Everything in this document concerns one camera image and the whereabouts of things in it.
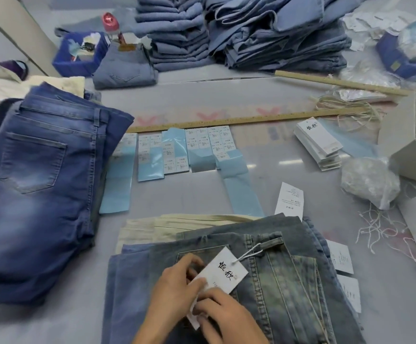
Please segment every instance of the bundle of string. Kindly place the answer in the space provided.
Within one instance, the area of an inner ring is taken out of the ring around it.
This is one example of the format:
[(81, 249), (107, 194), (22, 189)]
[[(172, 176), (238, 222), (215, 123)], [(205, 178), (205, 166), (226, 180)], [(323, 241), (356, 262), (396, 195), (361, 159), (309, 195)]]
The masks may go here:
[(381, 121), (383, 117), (383, 111), (381, 109), (374, 108), (371, 104), (362, 101), (343, 101), (337, 99), (330, 95), (324, 95), (320, 98), (311, 98), (313, 101), (316, 102), (315, 109), (342, 109), (342, 108), (352, 108), (352, 107), (362, 107), (365, 109), (365, 112), (358, 112), (348, 115), (338, 115), (337, 116), (337, 123), (338, 126), (340, 125), (340, 120), (345, 118), (350, 118), (356, 121), (359, 126), (348, 129), (347, 132), (352, 132), (354, 130), (358, 130), (362, 127), (366, 127), (367, 124), (371, 121)]
[[(384, 210), (379, 210), (376, 207), (372, 207), (372, 203), (370, 203), (370, 208), (367, 211), (364, 212), (360, 212), (359, 216), (362, 217), (365, 222), (367, 222), (368, 226), (367, 227), (362, 227), (359, 229), (358, 233), (357, 233), (357, 239), (356, 239), (356, 243), (359, 242), (359, 237), (361, 234), (368, 234), (369, 235), (369, 239), (367, 241), (367, 248), (370, 249), (370, 252), (372, 254), (375, 254), (375, 251), (373, 251), (373, 245), (376, 244), (378, 241), (380, 241), (381, 238), (389, 238), (389, 237), (395, 237), (399, 234), (399, 230), (397, 229), (397, 227), (394, 225), (394, 223), (398, 223), (404, 226), (404, 228), (402, 229), (402, 233), (405, 232), (408, 227), (405, 223), (397, 221), (397, 220), (392, 220), (389, 217), (389, 212), (384, 211)], [(385, 219), (389, 222), (389, 224), (392, 226), (392, 228), (383, 228), (381, 227), (381, 220)], [(403, 241), (406, 243), (407, 248), (408, 248), (408, 253), (403, 252), (402, 250), (395, 248), (393, 246), (391, 246), (389, 243), (386, 243), (390, 248), (399, 251), (402, 254), (405, 254), (407, 257), (411, 258), (413, 261), (415, 261), (416, 263), (416, 257), (413, 256), (411, 247), (409, 245), (409, 241), (415, 241), (413, 238), (411, 237), (404, 237)]]

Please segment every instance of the tag string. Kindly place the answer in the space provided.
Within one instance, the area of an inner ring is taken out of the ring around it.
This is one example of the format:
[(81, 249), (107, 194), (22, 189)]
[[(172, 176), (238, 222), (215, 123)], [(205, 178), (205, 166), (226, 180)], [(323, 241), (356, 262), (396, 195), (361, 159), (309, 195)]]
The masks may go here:
[(260, 245), (261, 245), (261, 243), (258, 243), (258, 244), (256, 244), (256, 245), (254, 245), (251, 249), (247, 250), (244, 254), (242, 254), (242, 255), (241, 255), (241, 256), (239, 256), (236, 260), (234, 260), (234, 261), (232, 262), (232, 264), (234, 264), (234, 263), (236, 263), (236, 262), (241, 262), (242, 260), (245, 260), (245, 259), (246, 259), (246, 258), (248, 258), (248, 257), (252, 257), (252, 256), (255, 256), (255, 255), (257, 255), (257, 254), (262, 253), (262, 252), (263, 252), (263, 250), (261, 249), (260, 251), (257, 251), (257, 252), (254, 252), (254, 253), (250, 254), (250, 252), (251, 252), (251, 251), (254, 251), (254, 249), (255, 249), (255, 248), (257, 248), (257, 246), (260, 246)]

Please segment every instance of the forearm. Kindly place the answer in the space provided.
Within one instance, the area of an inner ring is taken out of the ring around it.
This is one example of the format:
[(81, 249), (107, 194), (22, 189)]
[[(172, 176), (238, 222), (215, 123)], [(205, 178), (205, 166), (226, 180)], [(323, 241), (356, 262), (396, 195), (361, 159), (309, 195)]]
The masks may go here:
[(145, 319), (132, 344), (163, 344), (171, 329), (152, 319)]

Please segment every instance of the belt loop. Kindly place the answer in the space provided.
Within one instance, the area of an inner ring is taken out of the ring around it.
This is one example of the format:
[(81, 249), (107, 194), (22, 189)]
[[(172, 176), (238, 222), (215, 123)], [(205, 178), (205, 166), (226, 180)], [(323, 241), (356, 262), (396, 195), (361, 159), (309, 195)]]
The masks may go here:
[(100, 126), (100, 113), (101, 113), (101, 109), (99, 107), (97, 107), (94, 111), (94, 122), (93, 125), (95, 127), (99, 127)]

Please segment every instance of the wooden ruler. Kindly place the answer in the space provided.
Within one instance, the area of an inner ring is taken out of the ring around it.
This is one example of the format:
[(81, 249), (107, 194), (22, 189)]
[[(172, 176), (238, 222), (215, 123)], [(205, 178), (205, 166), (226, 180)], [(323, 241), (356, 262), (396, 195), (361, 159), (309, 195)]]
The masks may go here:
[(294, 113), (287, 113), (283, 115), (235, 117), (235, 118), (227, 118), (227, 119), (218, 119), (215, 121), (195, 121), (195, 122), (161, 124), (158, 126), (148, 126), (148, 127), (130, 127), (128, 128), (127, 132), (160, 132), (163, 130), (168, 130), (169, 128), (191, 129), (191, 128), (203, 128), (203, 127), (230, 126), (230, 125), (235, 125), (235, 124), (286, 121), (290, 119), (303, 119), (303, 118), (307, 119), (311, 117), (350, 115), (350, 114), (360, 113), (360, 112), (365, 112), (365, 108), (354, 107), (354, 108), (344, 108), (344, 109), (320, 109), (317, 111), (294, 112)]
[(376, 86), (373, 84), (345, 81), (345, 80), (339, 80), (336, 78), (320, 77), (316, 75), (307, 75), (307, 74), (289, 72), (289, 71), (276, 70), (275, 76), (294, 78), (296, 80), (303, 80), (303, 81), (310, 81), (310, 82), (317, 82), (317, 83), (326, 83), (326, 84), (332, 84), (334, 86), (342, 86), (345, 88), (368, 90), (372, 92), (380, 92), (380, 93), (389, 94), (389, 95), (407, 96), (411, 94), (411, 90), (390, 88), (387, 86)]

